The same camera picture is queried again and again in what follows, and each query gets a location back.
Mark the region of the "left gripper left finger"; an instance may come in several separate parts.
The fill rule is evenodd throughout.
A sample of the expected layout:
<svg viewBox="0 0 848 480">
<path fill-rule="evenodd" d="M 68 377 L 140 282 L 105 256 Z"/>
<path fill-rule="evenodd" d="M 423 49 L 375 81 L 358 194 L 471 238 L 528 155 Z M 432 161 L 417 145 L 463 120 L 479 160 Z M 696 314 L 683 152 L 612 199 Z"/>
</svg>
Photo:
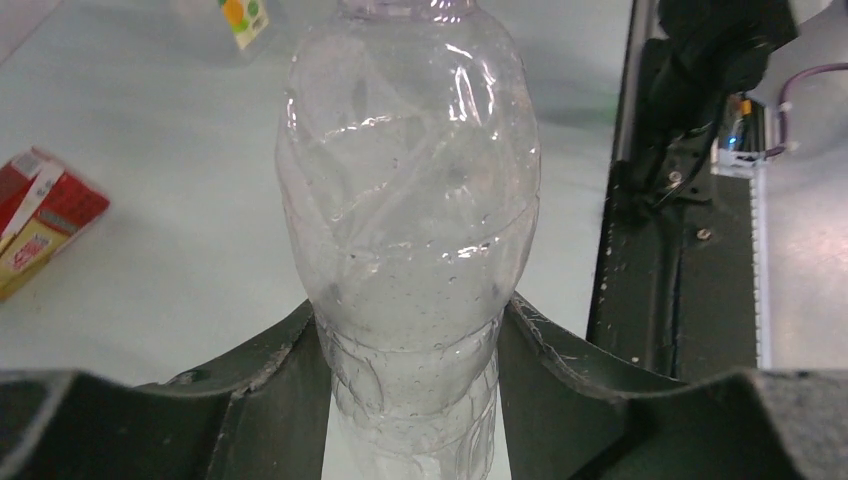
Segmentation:
<svg viewBox="0 0 848 480">
<path fill-rule="evenodd" d="M 318 479 L 330 372 L 303 303 L 162 384 L 81 370 L 1 374 L 5 479 Z"/>
</svg>

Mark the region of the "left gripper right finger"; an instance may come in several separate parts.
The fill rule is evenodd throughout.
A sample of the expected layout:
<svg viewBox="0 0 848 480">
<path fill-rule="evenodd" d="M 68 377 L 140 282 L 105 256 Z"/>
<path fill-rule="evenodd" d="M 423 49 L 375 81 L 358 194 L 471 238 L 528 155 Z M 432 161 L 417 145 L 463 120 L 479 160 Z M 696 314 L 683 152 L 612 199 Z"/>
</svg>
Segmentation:
<svg viewBox="0 0 848 480">
<path fill-rule="evenodd" d="M 516 479 L 843 479 L 847 375 L 741 369 L 686 384 L 510 299 L 498 340 Z"/>
</svg>

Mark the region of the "clear plastic bottle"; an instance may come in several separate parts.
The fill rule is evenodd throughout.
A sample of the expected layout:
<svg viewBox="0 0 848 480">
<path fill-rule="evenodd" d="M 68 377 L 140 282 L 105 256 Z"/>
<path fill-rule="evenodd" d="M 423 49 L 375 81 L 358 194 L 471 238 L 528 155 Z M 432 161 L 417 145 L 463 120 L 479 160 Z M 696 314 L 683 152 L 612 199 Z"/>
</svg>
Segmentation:
<svg viewBox="0 0 848 480">
<path fill-rule="evenodd" d="M 484 479 L 539 212 L 524 65 L 475 1 L 341 1 L 296 48 L 276 166 L 366 479 Z"/>
</svg>

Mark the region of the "orange red label bottle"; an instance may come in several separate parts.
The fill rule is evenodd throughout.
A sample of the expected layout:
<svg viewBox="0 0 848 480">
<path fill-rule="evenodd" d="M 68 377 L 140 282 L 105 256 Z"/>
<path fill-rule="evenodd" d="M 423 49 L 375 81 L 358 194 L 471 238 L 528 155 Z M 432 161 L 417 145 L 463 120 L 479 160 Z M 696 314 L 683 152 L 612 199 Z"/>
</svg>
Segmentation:
<svg viewBox="0 0 848 480">
<path fill-rule="evenodd" d="M 111 201 L 77 169 L 33 146 L 1 166 L 1 300 L 100 219 Z"/>
</svg>

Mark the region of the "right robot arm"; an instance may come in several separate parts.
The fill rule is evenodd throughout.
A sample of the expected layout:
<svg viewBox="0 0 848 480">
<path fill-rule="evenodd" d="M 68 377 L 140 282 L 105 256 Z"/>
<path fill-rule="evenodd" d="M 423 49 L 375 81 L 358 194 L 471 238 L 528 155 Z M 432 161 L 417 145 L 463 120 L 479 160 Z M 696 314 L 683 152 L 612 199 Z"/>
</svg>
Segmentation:
<svg viewBox="0 0 848 480">
<path fill-rule="evenodd" d="M 670 56 L 646 107 L 660 131 L 707 125 L 724 96 L 759 85 L 770 55 L 798 36 L 789 1 L 660 1 L 657 15 Z"/>
</svg>

